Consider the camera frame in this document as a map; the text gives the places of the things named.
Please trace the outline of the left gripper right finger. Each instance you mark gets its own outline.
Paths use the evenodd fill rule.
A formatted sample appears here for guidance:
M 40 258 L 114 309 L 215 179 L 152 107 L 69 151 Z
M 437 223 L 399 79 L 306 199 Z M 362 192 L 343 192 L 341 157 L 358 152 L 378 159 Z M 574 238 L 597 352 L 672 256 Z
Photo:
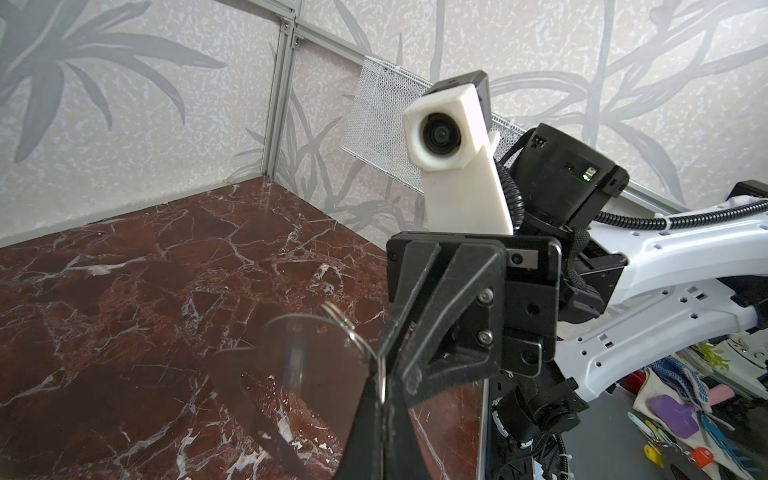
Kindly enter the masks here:
M 430 480 L 405 402 L 405 390 L 397 379 L 386 382 L 383 406 L 383 478 Z

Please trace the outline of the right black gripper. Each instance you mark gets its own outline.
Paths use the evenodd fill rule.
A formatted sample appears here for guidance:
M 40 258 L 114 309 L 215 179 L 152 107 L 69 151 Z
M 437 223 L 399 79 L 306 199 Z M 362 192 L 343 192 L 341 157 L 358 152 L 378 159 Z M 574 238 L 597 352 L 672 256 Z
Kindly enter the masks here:
M 447 390 L 503 373 L 508 432 L 561 432 L 587 404 L 555 362 L 556 325 L 595 318 L 608 292 L 590 258 L 617 276 L 624 263 L 588 232 L 554 237 L 402 232 L 387 243 L 390 312 L 380 338 L 385 424 Z

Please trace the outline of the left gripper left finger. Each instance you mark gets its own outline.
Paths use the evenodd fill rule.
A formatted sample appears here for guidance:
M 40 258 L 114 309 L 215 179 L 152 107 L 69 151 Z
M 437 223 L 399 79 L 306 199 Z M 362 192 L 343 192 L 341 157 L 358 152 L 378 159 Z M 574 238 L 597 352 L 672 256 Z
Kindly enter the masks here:
M 383 473 L 383 417 L 377 381 L 369 378 L 353 420 L 336 480 L 381 479 Z

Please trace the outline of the metal key holder plate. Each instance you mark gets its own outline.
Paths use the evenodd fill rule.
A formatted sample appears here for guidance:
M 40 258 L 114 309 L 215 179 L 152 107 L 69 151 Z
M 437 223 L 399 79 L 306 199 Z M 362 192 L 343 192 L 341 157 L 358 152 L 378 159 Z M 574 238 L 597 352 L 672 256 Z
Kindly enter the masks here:
M 223 349 L 206 369 L 230 415 L 288 476 L 318 479 L 340 462 L 369 365 L 322 311 L 280 315 L 256 345 Z

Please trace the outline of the silver split keyring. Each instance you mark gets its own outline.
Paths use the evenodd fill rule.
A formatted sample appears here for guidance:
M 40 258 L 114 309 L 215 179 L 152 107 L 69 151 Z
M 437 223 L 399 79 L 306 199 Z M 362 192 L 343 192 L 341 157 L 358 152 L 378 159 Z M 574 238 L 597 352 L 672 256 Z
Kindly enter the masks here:
M 321 304 L 324 314 L 335 322 L 344 332 L 351 343 L 360 351 L 362 358 L 368 363 L 374 364 L 374 378 L 376 383 L 376 392 L 380 405 L 386 401 L 386 383 L 387 367 L 385 358 L 379 355 L 373 347 L 357 332 L 356 324 L 350 320 L 346 314 L 330 301 L 324 301 Z

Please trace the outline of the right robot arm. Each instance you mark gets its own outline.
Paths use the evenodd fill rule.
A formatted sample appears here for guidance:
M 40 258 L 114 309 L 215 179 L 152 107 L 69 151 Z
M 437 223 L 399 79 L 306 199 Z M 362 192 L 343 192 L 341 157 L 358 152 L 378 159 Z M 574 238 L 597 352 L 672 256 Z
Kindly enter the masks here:
M 428 233 L 387 245 L 393 317 L 382 344 L 388 419 L 453 387 L 513 377 L 494 398 L 501 435 L 574 427 L 629 373 L 756 326 L 766 296 L 767 203 L 699 213 L 602 212 L 627 172 L 542 124 L 501 161 L 497 134 L 443 115 L 405 130 L 436 207 Z

